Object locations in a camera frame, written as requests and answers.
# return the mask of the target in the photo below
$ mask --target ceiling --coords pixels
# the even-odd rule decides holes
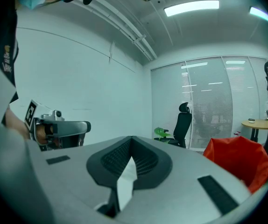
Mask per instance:
[[[262,8],[258,0],[219,0],[218,10],[201,10],[167,17],[164,8],[197,0],[106,0],[125,15],[158,52],[199,37],[214,36],[254,39],[259,23],[267,22],[249,14],[250,6]]]

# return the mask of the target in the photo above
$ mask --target fluorescent light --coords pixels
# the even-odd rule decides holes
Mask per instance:
[[[209,84],[222,84],[223,82],[209,83]]]
[[[227,61],[226,64],[244,64],[245,61]]]
[[[191,67],[196,67],[196,66],[203,66],[203,65],[207,65],[208,62],[203,62],[203,63],[198,63],[198,64],[193,64],[193,65],[182,65],[182,69],[186,69],[186,68],[191,68]]]
[[[196,2],[187,2],[172,7],[165,8],[164,11],[168,17],[185,13],[195,10],[203,9],[218,9],[219,1],[218,0],[209,0],[209,1],[196,1]]]
[[[244,67],[227,67],[227,70],[244,70]]]
[[[250,14],[258,16],[268,21],[268,14],[254,7],[250,8]]]
[[[190,87],[190,86],[197,86],[197,84],[184,85],[184,86],[182,86],[182,87]]]

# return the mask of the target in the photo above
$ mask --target window blinds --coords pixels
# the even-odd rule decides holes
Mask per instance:
[[[179,106],[189,102],[191,109],[191,94],[183,93],[182,86],[189,85],[188,74],[181,69],[181,65],[173,65],[151,72],[152,107],[153,107],[153,138],[157,127],[168,129],[170,134],[176,127]],[[191,126],[186,134],[186,147],[190,143]]]
[[[231,136],[232,95],[221,58],[186,62],[192,91],[190,147],[206,148],[211,138]]]
[[[247,57],[223,58],[233,97],[233,129],[241,131],[241,122],[260,118],[259,95],[254,71]]]
[[[249,60],[254,70],[254,75],[259,91],[260,119],[265,119],[265,111],[268,109],[268,91],[264,65],[267,60],[259,58],[249,58]]]

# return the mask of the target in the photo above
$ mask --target office chair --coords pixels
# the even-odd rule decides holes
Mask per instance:
[[[173,132],[173,138],[155,138],[155,140],[159,140],[161,142],[167,142],[171,145],[179,146],[186,148],[185,144],[185,136],[188,132],[188,129],[190,127],[191,121],[192,121],[192,114],[190,114],[190,109],[187,107],[188,102],[183,103],[180,105],[179,110],[180,113],[177,117],[177,123],[176,128]]]

